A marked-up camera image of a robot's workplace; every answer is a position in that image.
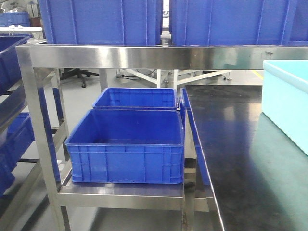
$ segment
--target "epoxy floor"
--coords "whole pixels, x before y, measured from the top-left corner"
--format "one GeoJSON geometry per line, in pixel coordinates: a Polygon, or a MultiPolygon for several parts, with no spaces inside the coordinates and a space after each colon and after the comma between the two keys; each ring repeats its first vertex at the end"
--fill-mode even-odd
{"type": "MultiPolygon", "coordinates": [[[[189,83],[190,85],[262,85],[263,71],[232,71],[225,74],[231,80],[224,80],[223,76],[215,76],[189,83]]],[[[162,87],[172,86],[172,75],[169,83],[162,87]]],[[[145,80],[128,80],[116,78],[115,70],[108,70],[108,85],[110,87],[155,87],[145,80]]],[[[92,108],[92,103],[100,94],[99,77],[87,77],[87,87],[81,88],[81,80],[72,77],[62,81],[62,90],[68,127],[71,131],[82,118],[85,112],[92,108]]],[[[54,109],[51,86],[46,87],[46,100],[50,112],[51,125],[57,126],[57,117],[54,109]]],[[[63,152],[59,152],[58,159],[63,160],[63,152]]],[[[38,158],[35,143],[33,143],[23,158],[38,158]]],[[[16,190],[30,172],[34,164],[18,163],[13,174],[16,177],[14,185],[7,190],[6,195],[0,199],[0,216],[13,197],[16,190]]],[[[181,212],[162,210],[133,210],[133,209],[107,209],[107,208],[68,208],[72,231],[179,231],[181,229],[181,212]]],[[[207,213],[196,213],[195,230],[210,231],[210,218],[207,213]]],[[[57,231],[43,180],[38,184],[32,195],[26,211],[16,223],[14,231],[57,231]]]]}

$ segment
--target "plastic storage bin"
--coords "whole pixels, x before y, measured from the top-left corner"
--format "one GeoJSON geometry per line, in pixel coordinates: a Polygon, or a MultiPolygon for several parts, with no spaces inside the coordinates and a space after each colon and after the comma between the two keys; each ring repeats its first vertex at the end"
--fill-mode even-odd
{"type": "Polygon", "coordinates": [[[39,0],[53,44],[160,44],[162,0],[39,0]]]}
{"type": "Polygon", "coordinates": [[[30,27],[28,12],[6,12],[0,14],[0,27],[9,27],[10,25],[30,27]]]}
{"type": "Polygon", "coordinates": [[[175,110],[178,99],[171,88],[106,88],[93,108],[175,110]]]}
{"type": "Polygon", "coordinates": [[[6,142],[0,146],[3,165],[13,171],[16,163],[34,141],[34,134],[29,113],[21,113],[10,125],[6,142]]]}
{"type": "Polygon", "coordinates": [[[297,0],[170,0],[175,45],[287,45],[297,0]]]}
{"type": "Polygon", "coordinates": [[[308,60],[264,61],[263,112],[308,154],[308,60]]]}
{"type": "Polygon", "coordinates": [[[7,20],[6,20],[5,14],[0,13],[0,27],[6,27],[6,23],[7,23],[7,20]]]}
{"type": "Polygon", "coordinates": [[[308,0],[298,0],[290,45],[308,45],[308,0]]]}
{"type": "Polygon", "coordinates": [[[24,36],[0,36],[0,95],[21,79],[15,47],[28,39],[24,36]]]}
{"type": "Polygon", "coordinates": [[[30,19],[28,12],[7,12],[4,13],[7,25],[22,25],[23,27],[30,27],[30,19]]]}
{"type": "Polygon", "coordinates": [[[177,184],[183,181],[178,111],[87,112],[65,144],[73,182],[177,184]]]}
{"type": "MultiPolygon", "coordinates": [[[[189,118],[189,121],[194,121],[193,119],[193,114],[192,114],[192,110],[191,110],[191,105],[190,102],[188,100],[188,95],[186,92],[185,88],[181,88],[180,89],[180,114],[182,117],[182,121],[183,124],[185,126],[186,123],[186,112],[187,112],[187,116],[189,118]]],[[[194,147],[196,150],[196,155],[197,155],[197,159],[198,159],[198,165],[200,168],[200,173],[201,173],[201,177],[202,177],[202,182],[204,185],[209,185],[210,184],[210,180],[208,177],[208,173],[207,173],[207,169],[206,169],[206,165],[205,165],[205,160],[203,157],[203,153],[201,150],[201,145],[199,142],[199,138],[198,138],[198,134],[197,134],[197,128],[196,125],[194,123],[190,124],[191,130],[192,130],[192,138],[193,138],[193,143],[194,143],[194,147]]]]}
{"type": "Polygon", "coordinates": [[[7,190],[13,184],[15,180],[13,174],[2,165],[2,158],[3,156],[0,154],[0,197],[3,195],[5,190],[7,190]]]}

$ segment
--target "metal leg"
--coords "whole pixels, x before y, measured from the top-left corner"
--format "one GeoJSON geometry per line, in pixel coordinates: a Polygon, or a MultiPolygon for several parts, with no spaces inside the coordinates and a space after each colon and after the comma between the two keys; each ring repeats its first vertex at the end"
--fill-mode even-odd
{"type": "Polygon", "coordinates": [[[178,89],[178,72],[179,72],[179,70],[174,70],[174,72],[173,72],[173,88],[175,89],[175,90],[177,90],[178,89]]]}
{"type": "MultiPolygon", "coordinates": [[[[193,156],[196,160],[197,155],[195,147],[193,144],[192,131],[190,128],[190,123],[188,119],[188,114],[185,112],[185,143],[184,143],[184,153],[185,156],[193,156]]],[[[182,230],[183,231],[192,231],[194,224],[194,211],[195,211],[195,191],[196,191],[196,167],[190,168],[190,175],[192,178],[189,178],[189,182],[184,182],[184,199],[183,199],[183,219],[182,219],[182,230]]]]}
{"type": "Polygon", "coordinates": [[[100,69],[101,91],[108,87],[107,69],[100,69]]]}
{"type": "MultiPolygon", "coordinates": [[[[62,89],[61,89],[61,84],[60,84],[60,76],[61,76],[61,70],[55,69],[55,77],[51,79],[51,84],[52,84],[54,102],[56,105],[56,110],[57,110],[57,115],[58,115],[58,120],[59,120],[59,126],[64,122],[66,137],[68,137],[68,126],[67,126],[67,120],[66,120],[66,114],[65,114],[62,89]]],[[[66,161],[68,161],[70,156],[64,144],[63,144],[63,150],[64,150],[64,158],[66,161]]]]}
{"type": "Polygon", "coordinates": [[[162,82],[162,70],[157,70],[157,88],[161,88],[161,82],[162,82]]]}
{"type": "Polygon", "coordinates": [[[29,47],[18,49],[18,59],[48,198],[55,219],[55,228],[59,231],[70,231],[66,208],[61,207],[57,200],[61,179],[56,162],[43,81],[34,73],[29,47]]]}

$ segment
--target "light blue plastic bin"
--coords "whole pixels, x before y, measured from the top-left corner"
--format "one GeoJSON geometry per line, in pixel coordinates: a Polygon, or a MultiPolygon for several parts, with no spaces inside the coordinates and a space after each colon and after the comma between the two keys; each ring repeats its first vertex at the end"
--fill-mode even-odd
{"type": "Polygon", "coordinates": [[[308,60],[264,61],[263,112],[308,154],[308,60]]]}

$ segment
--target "steel frame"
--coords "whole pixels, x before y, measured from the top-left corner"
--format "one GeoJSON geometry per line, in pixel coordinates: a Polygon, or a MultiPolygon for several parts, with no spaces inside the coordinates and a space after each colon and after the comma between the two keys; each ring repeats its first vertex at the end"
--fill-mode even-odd
{"type": "Polygon", "coordinates": [[[308,49],[301,47],[110,47],[94,45],[30,45],[17,47],[26,98],[31,112],[40,164],[46,183],[49,202],[59,231],[69,231],[66,206],[112,208],[141,208],[183,210],[183,230],[191,230],[194,210],[208,211],[194,202],[213,198],[193,198],[188,204],[184,185],[123,186],[98,184],[79,186],[70,181],[71,163],[68,160],[59,176],[53,166],[55,152],[68,135],[59,72],[53,89],[56,97],[60,128],[52,136],[44,94],[41,68],[98,68],[101,90],[107,86],[106,68],[112,69],[262,69],[265,59],[307,59],[308,49]]]}

